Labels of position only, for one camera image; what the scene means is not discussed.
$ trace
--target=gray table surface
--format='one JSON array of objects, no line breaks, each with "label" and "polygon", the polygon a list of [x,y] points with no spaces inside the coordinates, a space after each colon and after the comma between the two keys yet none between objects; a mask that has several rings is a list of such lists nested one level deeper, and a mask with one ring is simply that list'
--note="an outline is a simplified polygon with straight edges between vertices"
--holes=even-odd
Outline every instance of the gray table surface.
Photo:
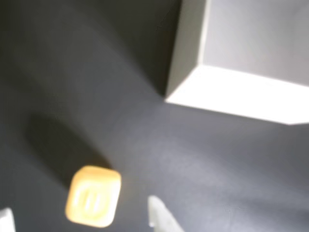
[{"label": "gray table surface", "polygon": [[[309,126],[164,103],[177,0],[0,2],[0,208],[17,232],[309,231]],[[73,172],[118,170],[114,223],[64,215]]]}]

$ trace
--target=white object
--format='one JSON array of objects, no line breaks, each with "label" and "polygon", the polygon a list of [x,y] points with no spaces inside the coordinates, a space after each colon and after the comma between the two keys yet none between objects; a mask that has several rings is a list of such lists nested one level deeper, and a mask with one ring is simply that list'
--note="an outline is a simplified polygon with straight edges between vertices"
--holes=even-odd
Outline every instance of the white object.
[{"label": "white object", "polygon": [[149,226],[154,232],[184,232],[173,214],[156,196],[148,197]]},{"label": "white object", "polygon": [[308,0],[183,0],[167,102],[309,122]]},{"label": "white object", "polygon": [[14,217],[10,208],[0,211],[0,232],[15,232]]}]

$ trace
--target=dark gray background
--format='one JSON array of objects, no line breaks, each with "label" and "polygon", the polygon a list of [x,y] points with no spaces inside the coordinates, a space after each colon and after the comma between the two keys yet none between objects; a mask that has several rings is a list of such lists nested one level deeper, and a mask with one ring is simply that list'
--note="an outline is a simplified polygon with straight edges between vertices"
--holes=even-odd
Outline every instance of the dark gray background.
[{"label": "dark gray background", "polygon": [[104,231],[152,231],[150,194],[186,232],[309,230],[308,125],[164,103],[179,6],[0,2],[0,208],[17,232],[99,231],[64,216],[89,158],[123,177]]}]

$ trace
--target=yellow block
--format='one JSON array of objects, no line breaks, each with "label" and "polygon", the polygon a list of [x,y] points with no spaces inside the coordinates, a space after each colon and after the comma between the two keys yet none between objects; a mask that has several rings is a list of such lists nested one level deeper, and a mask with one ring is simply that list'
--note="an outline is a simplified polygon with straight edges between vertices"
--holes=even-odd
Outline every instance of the yellow block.
[{"label": "yellow block", "polygon": [[67,218],[87,226],[109,226],[114,219],[120,187],[118,172],[94,166],[83,167],[71,182]]}]

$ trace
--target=white box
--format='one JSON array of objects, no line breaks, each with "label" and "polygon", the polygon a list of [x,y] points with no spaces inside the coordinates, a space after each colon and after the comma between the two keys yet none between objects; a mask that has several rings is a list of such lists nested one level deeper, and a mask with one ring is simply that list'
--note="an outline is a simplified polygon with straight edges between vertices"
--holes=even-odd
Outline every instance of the white box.
[{"label": "white box", "polygon": [[166,101],[309,122],[308,0],[183,0]]}]

